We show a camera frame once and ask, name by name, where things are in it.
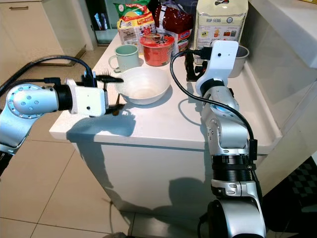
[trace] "red container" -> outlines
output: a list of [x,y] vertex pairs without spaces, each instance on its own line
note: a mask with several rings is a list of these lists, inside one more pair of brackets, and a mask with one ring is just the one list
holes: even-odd
[[174,37],[155,33],[143,36],[140,43],[143,45],[144,59],[148,65],[163,66],[170,62]]

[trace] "mint green mug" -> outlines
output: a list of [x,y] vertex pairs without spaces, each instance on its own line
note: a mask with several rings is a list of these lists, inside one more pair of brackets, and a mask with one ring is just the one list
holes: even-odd
[[[138,54],[138,47],[135,45],[122,45],[117,48],[115,48],[115,56],[111,56],[109,58],[109,65],[112,69],[114,69],[114,72],[124,72],[127,69],[139,67],[139,54]],[[119,67],[115,68],[112,67],[111,61],[117,58]]]

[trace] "white bowl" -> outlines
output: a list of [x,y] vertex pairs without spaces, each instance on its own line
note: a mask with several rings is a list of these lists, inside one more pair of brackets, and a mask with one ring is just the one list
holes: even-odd
[[118,93],[131,103],[147,105],[160,99],[170,86],[165,71],[154,67],[136,67],[124,71],[123,83],[115,85]]

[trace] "cabinet door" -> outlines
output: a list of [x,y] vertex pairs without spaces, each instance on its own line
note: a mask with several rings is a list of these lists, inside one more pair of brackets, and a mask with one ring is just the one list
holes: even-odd
[[63,53],[40,2],[0,3],[0,13],[11,41],[26,63]]
[[25,63],[4,27],[0,12],[0,84],[7,81]]

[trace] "mug handle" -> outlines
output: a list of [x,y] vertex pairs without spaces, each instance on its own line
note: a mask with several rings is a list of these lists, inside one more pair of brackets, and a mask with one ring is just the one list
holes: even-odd
[[119,73],[119,72],[121,72],[121,70],[120,70],[120,68],[118,67],[118,68],[114,68],[114,67],[112,67],[111,66],[111,60],[113,60],[114,58],[117,58],[117,56],[111,56],[110,58],[109,58],[109,60],[108,60],[108,63],[109,63],[109,66],[114,70],[114,72],[116,72],[116,73]]

